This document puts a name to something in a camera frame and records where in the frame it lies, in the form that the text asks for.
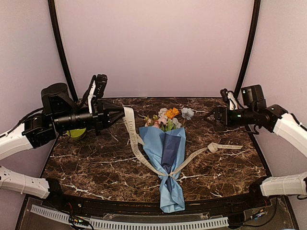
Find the light blue fake flower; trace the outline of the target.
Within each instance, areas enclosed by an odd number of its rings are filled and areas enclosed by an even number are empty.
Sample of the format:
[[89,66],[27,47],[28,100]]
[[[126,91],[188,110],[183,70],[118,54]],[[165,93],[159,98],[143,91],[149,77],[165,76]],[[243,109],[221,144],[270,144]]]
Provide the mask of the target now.
[[188,120],[191,120],[192,117],[194,116],[194,112],[191,108],[187,108],[187,107],[184,107],[181,109],[181,116],[183,118],[183,122],[179,122],[177,118],[173,118],[172,119],[172,122],[173,122],[173,125],[174,125],[174,128],[181,128],[181,127],[184,127],[186,122]]

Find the beige ribbon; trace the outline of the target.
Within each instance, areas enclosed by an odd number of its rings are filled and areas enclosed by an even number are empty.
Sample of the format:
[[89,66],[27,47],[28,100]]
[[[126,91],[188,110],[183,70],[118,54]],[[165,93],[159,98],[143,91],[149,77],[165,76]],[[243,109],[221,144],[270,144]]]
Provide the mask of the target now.
[[136,131],[134,110],[124,107],[123,121],[130,138],[135,157],[159,177],[176,177],[196,156],[220,149],[240,150],[240,145],[210,143],[207,147],[191,153],[185,158],[186,133],[183,127],[163,131],[156,127],[144,126]]

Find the pink fake flower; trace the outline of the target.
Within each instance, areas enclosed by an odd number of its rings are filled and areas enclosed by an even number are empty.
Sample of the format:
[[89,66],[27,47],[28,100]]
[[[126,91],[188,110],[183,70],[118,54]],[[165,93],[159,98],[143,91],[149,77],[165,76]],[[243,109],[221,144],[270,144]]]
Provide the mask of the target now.
[[145,117],[145,126],[146,127],[156,127],[156,128],[161,128],[161,125],[166,125],[167,124],[167,116],[163,115],[162,117],[159,117],[157,115],[153,115],[152,118],[149,116]]

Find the orange fake flower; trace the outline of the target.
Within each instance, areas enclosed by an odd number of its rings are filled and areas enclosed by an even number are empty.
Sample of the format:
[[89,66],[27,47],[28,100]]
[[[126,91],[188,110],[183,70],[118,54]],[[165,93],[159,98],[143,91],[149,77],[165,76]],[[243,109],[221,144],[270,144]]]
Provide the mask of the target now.
[[167,122],[165,126],[166,131],[174,130],[177,128],[181,128],[181,123],[176,118],[179,115],[179,110],[176,108],[169,109],[166,111]]

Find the blue wrapping paper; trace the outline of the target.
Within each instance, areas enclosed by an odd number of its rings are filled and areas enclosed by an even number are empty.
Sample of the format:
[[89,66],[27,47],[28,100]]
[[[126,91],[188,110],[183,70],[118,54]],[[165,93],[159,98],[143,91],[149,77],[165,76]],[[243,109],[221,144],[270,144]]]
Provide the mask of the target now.
[[186,132],[184,128],[162,131],[153,126],[139,128],[144,142],[143,150],[151,165],[165,176],[160,176],[160,209],[165,213],[185,210],[183,190],[177,179],[180,173],[174,172],[185,159]]

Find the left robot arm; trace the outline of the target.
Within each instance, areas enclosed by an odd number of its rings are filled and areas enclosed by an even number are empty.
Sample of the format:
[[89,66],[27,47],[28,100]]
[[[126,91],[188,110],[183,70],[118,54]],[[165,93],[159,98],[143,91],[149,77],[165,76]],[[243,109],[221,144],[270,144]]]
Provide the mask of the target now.
[[[94,81],[88,93],[88,105],[77,105],[68,94],[65,83],[55,83],[41,91],[42,108],[23,117],[16,126],[0,136],[0,158],[37,149],[55,140],[57,135],[76,129],[94,129],[99,135],[124,116],[124,109],[105,102],[102,94],[106,81]],[[56,179],[35,178],[0,168],[0,187],[42,199],[48,198],[57,209],[63,209],[68,199],[62,194]]]

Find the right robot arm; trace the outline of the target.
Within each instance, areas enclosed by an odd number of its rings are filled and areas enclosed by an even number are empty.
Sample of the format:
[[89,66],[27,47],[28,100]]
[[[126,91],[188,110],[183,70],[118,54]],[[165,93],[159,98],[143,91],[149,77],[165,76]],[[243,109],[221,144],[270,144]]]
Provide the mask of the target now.
[[[213,108],[205,115],[209,124],[223,127],[243,127],[252,125],[252,134],[265,128],[270,133],[286,140],[301,154],[307,154],[307,128],[296,116],[280,105],[267,106],[262,87],[257,85],[241,89],[243,103],[233,96],[232,91],[222,89],[220,94],[227,106]],[[249,187],[245,196],[245,204],[255,208],[263,197],[296,196],[299,200],[307,197],[307,174],[302,172],[286,176],[264,176]]]

